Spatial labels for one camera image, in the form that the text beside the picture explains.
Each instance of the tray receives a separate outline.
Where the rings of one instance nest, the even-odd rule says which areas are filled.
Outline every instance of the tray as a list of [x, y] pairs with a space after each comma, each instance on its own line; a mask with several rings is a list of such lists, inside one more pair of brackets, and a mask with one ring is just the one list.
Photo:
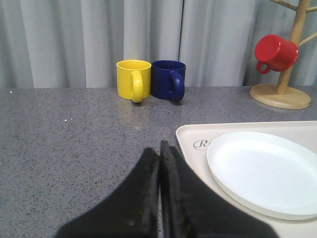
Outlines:
[[219, 196], [242, 211], [270, 224], [281, 238], [316, 238], [317, 218], [302, 221], [272, 218], [241, 205], [219, 187], [207, 163], [207, 149], [215, 138], [234, 131], [255, 131], [280, 136], [317, 153], [317, 121], [197, 124], [184, 125], [176, 131], [187, 164]]

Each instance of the plate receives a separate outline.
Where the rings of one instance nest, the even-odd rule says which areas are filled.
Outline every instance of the plate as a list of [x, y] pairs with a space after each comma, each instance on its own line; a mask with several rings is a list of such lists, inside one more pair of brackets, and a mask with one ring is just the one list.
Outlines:
[[218, 185], [242, 205], [267, 216], [317, 216], [317, 155], [271, 134], [239, 131], [213, 140], [208, 165]]

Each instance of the red mug handle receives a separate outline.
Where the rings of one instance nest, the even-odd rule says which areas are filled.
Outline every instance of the red mug handle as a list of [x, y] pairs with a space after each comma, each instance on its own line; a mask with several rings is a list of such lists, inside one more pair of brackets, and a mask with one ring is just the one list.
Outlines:
[[268, 72], [270, 72], [271, 68], [267, 65], [265, 70], [261, 70], [263, 63], [262, 62], [258, 62], [257, 63], [257, 71], [262, 73], [262, 74], [267, 74]]

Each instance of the wooden mug stand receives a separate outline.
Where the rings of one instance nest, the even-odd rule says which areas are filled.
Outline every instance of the wooden mug stand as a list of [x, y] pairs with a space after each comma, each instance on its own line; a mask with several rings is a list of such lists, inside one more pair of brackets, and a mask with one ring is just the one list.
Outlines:
[[[301, 41], [308, 12], [316, 11], [317, 6], [310, 7], [311, 0], [299, 0], [298, 6], [282, 0], [271, 0], [296, 11], [290, 41], [297, 46], [317, 37], [317, 32]], [[311, 98], [306, 93], [288, 86], [293, 67], [281, 72], [278, 84], [258, 84], [251, 88], [250, 95], [257, 101], [276, 108], [304, 109], [310, 106]]]

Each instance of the gray countertop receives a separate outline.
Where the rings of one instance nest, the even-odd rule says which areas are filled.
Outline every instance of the gray countertop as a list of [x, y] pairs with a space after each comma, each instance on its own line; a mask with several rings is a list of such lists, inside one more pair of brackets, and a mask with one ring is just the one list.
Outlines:
[[53, 237], [94, 207], [132, 170], [145, 147], [178, 147], [185, 124], [317, 120], [317, 88], [298, 87], [312, 105], [266, 106], [250, 87], [190, 87], [184, 99], [139, 105], [115, 88], [0, 90], [0, 237]]

